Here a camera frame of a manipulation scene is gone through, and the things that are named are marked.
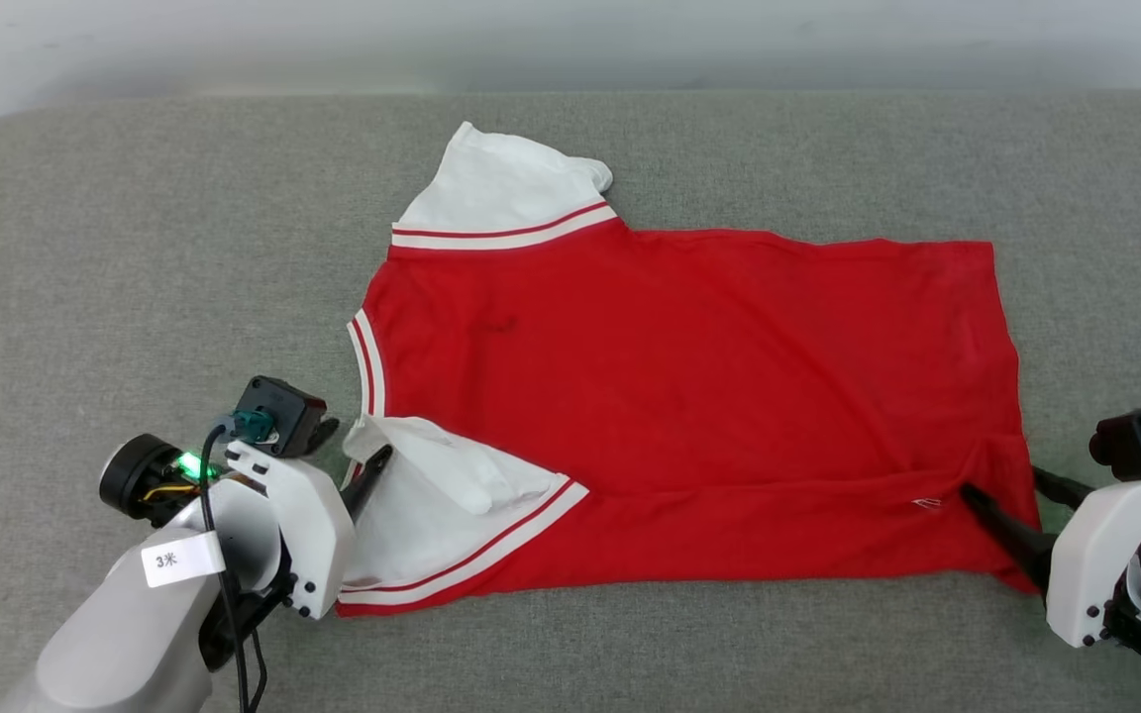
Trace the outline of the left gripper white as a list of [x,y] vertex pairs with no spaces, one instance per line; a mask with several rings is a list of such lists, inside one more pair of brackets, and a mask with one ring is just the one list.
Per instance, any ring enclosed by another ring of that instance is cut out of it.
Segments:
[[[318,446],[340,428],[318,426]],[[300,457],[272,457],[244,441],[225,446],[225,561],[244,594],[286,601],[302,617],[334,608],[353,564],[354,522],[361,518],[386,465],[390,444],[367,457],[348,456],[337,491],[325,470]]]

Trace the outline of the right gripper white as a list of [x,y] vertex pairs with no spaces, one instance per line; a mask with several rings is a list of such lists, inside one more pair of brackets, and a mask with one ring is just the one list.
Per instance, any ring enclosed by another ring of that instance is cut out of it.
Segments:
[[1010,556],[1039,595],[1046,622],[1066,645],[1099,640],[1099,615],[1141,545],[1141,481],[1090,484],[1033,465],[1034,491],[1063,507],[1078,507],[1065,532],[1045,533],[1020,522],[972,483],[961,497],[992,540]]

